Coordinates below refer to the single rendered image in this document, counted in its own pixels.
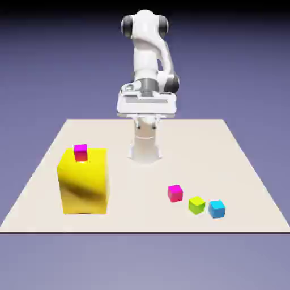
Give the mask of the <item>large yellow box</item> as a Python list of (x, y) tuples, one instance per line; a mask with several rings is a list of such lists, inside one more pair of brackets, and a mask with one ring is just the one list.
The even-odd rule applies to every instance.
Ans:
[(68, 148), (57, 165), (64, 214), (105, 214), (109, 200), (105, 148), (90, 148), (87, 161), (76, 161)]

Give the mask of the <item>small pink cube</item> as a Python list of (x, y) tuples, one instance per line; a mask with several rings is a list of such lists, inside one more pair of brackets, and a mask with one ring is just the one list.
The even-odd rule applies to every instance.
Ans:
[(88, 146), (86, 144), (76, 144), (74, 146), (74, 158), (77, 162), (84, 162), (88, 160)]
[(168, 186), (168, 198), (173, 202), (178, 202), (183, 200), (183, 190), (180, 185), (170, 185)]

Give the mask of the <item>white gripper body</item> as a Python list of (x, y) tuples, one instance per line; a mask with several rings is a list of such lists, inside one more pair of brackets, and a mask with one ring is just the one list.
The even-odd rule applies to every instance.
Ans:
[(120, 116), (134, 115), (161, 115), (174, 116), (177, 96), (173, 93), (158, 93), (153, 91), (153, 96), (143, 97), (141, 91), (120, 91), (117, 101), (117, 114)]

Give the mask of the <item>small blue cube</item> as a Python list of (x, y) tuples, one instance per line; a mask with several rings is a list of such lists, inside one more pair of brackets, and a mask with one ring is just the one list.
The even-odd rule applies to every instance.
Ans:
[(222, 200), (210, 201), (208, 211), (214, 219), (223, 218), (225, 216), (225, 205)]

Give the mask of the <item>small green cube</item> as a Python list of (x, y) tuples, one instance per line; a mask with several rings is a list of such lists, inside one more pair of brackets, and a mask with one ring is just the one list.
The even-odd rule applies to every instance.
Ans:
[(198, 215), (205, 209), (206, 202), (199, 196), (192, 197), (189, 199), (189, 210), (194, 214)]

